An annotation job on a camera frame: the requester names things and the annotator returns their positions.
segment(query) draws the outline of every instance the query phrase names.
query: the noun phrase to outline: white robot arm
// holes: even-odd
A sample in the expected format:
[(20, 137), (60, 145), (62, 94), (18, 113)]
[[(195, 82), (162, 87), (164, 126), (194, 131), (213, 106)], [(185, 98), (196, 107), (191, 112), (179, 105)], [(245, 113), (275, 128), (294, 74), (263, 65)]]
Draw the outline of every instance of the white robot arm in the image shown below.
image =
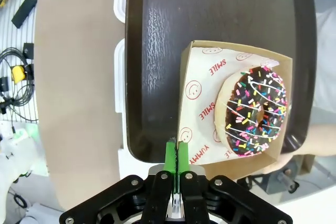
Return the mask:
[(6, 219), (6, 198), (11, 184), (30, 170), (39, 155), (34, 139), (27, 135), (19, 139), (3, 139), (0, 150), (0, 223), (3, 223)]

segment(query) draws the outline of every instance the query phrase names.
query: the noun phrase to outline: white corrugated surface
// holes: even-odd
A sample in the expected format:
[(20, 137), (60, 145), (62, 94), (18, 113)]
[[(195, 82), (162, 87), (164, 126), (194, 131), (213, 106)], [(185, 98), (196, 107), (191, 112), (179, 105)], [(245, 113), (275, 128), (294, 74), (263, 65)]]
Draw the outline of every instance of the white corrugated surface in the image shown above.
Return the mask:
[[(24, 0), (8, 0), (5, 7), (0, 8), (0, 51), (8, 47), (15, 47), (22, 51), (23, 44), (25, 42), (34, 42), (35, 37), (35, 19), (36, 19), (36, 7), (30, 13), (29, 17), (24, 21), (22, 27), (17, 29), (13, 23), (12, 18), (20, 5)], [(21, 61), (17, 57), (8, 57), (8, 62), (11, 66), (21, 65)], [(8, 65), (3, 62), (0, 65), (0, 76), (8, 76), (10, 77), (11, 72)], [(17, 84), (15, 91), (17, 92), (22, 86), (26, 84), (26, 81), (22, 81)], [(12, 82), (12, 87), (7, 94), (7, 96), (12, 96), (13, 94), (14, 82)], [(34, 93), (34, 97), (31, 101), (22, 107), (16, 107), (16, 111), (19, 112), (23, 117), (35, 120), (38, 118), (37, 115), (37, 106), (36, 106), (36, 95)], [(11, 121), (12, 113), (9, 109), (7, 109), (7, 113), (5, 115), (0, 114), (0, 120)], [(25, 119), (20, 118), (18, 115), (13, 114), (13, 121), (17, 122), (26, 122)]]

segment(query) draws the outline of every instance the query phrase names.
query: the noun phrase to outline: table surface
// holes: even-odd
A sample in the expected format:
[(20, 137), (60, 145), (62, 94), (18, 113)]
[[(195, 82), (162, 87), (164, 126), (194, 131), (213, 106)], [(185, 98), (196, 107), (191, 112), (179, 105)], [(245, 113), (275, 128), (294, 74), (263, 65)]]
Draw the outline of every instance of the table surface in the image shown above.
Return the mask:
[(123, 37), (113, 0), (38, 2), (39, 130), (65, 209), (119, 180), (122, 126), (114, 111), (113, 52)]

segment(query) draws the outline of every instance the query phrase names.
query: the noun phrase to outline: donut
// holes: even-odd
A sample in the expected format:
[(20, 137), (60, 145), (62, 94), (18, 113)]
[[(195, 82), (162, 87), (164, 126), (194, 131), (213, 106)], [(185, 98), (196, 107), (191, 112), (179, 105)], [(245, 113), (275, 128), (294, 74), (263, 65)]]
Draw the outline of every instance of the donut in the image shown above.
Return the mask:
[(218, 137), (238, 156), (259, 154), (279, 135), (286, 107), (280, 76), (267, 67), (243, 69), (229, 76), (218, 94)]

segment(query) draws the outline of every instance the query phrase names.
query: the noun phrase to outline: tray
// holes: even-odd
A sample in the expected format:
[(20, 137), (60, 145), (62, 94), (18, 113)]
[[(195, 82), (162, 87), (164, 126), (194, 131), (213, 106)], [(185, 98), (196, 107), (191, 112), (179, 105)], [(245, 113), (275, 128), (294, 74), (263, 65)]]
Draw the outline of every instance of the tray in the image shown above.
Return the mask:
[(127, 0), (128, 147), (163, 162), (178, 126), (180, 58), (192, 40), (265, 48), (293, 58), (292, 107), (283, 152), (304, 142), (316, 72), (313, 0)]

